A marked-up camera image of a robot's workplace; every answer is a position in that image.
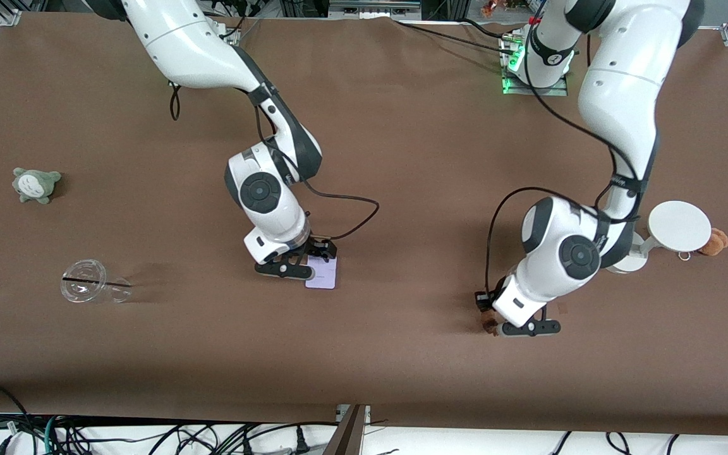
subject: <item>green light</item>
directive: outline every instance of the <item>green light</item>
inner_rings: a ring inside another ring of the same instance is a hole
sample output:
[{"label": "green light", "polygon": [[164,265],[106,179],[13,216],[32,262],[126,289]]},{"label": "green light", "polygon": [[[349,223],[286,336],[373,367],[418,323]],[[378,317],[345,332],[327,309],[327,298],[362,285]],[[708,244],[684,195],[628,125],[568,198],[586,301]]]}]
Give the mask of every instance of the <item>green light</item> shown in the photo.
[{"label": "green light", "polygon": [[509,65],[511,71],[518,71],[518,68],[521,66],[521,61],[523,60],[525,54],[526,53],[524,52],[524,46],[518,46],[518,50],[513,53],[516,58],[513,58],[511,60],[511,64]]}]

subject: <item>white stand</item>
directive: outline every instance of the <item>white stand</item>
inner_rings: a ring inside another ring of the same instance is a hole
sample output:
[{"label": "white stand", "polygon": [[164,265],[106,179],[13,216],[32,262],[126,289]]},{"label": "white stand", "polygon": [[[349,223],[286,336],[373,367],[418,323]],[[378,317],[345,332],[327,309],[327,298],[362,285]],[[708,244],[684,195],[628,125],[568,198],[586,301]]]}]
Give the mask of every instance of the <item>white stand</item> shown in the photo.
[{"label": "white stand", "polygon": [[653,248],[665,248],[679,254],[682,261],[710,241],[712,225],[707,215],[693,204],[667,201],[656,205],[648,216],[647,240],[633,234],[631,251],[624,259],[607,270],[616,274],[629,274],[645,266]]}]

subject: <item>transparent wine glass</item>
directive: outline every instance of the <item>transparent wine glass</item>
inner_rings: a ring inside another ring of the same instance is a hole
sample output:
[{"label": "transparent wine glass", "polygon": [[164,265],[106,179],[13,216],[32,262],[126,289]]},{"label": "transparent wine glass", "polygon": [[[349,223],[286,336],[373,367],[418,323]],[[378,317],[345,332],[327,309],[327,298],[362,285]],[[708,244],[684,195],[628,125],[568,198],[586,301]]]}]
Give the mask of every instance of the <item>transparent wine glass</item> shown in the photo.
[{"label": "transparent wine glass", "polygon": [[131,283],[107,273],[100,261],[83,259],[64,271],[61,294],[73,303],[122,303],[131,296]]}]

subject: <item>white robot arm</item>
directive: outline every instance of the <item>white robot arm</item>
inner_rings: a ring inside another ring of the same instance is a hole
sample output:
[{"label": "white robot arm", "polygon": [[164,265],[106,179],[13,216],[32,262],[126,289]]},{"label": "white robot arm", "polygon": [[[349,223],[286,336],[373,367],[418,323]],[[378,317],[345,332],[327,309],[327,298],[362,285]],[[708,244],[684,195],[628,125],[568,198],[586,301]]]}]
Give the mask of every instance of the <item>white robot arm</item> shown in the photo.
[{"label": "white robot arm", "polygon": [[[225,42],[220,36],[225,28],[205,17],[195,0],[89,0],[89,5],[105,18],[128,20],[171,82],[191,88],[237,88],[268,116],[274,136],[229,159],[226,188],[255,225],[244,240],[258,263],[255,270],[295,279],[312,277],[312,270],[304,265],[264,266],[308,241],[311,227],[288,187],[315,176],[322,162],[320,147],[289,111],[274,84],[245,50]],[[317,249],[325,256],[335,255],[329,241],[312,243],[307,253]]]},{"label": "white robot arm", "polygon": [[480,309],[494,308],[526,334],[535,334],[532,317],[537,311],[629,253],[631,219],[638,213],[658,149],[656,98],[682,44],[689,3],[550,0],[540,24],[522,29],[529,43],[523,54],[526,61],[511,69],[540,88],[552,86],[566,72],[581,34],[598,30],[602,43],[583,81],[578,106],[589,130],[615,145],[615,173],[599,213],[557,197],[541,200],[526,213],[526,257],[495,291],[482,297],[477,293]]}]

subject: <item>brown table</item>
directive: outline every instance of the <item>brown table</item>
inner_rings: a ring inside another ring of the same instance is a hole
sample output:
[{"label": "brown table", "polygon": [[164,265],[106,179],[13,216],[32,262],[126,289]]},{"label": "brown table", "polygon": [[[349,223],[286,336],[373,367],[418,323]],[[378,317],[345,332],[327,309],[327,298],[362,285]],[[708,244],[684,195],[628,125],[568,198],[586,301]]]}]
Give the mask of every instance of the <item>brown table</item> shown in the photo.
[{"label": "brown table", "polygon": [[[326,420],[358,401],[396,425],[728,433],[728,250],[602,272],[552,305],[555,337],[482,332],[473,292],[499,199],[545,185],[591,201],[610,174],[602,146],[502,95],[491,52],[385,18],[266,20],[243,47],[320,142],[315,187],[381,201],[338,242],[334,291],[252,270],[222,180],[257,141],[242,93],[183,89],[173,122],[127,24],[25,14],[0,31],[0,384],[29,411]],[[573,94],[550,103],[577,119],[583,57],[573,70]],[[728,233],[717,32],[679,51],[658,123],[642,213],[685,200]],[[14,167],[62,172],[52,203],[18,203]],[[319,233],[370,210],[295,192]],[[494,277],[523,256],[538,198],[500,216]],[[85,257],[141,285],[135,301],[66,302],[61,272]]]}]

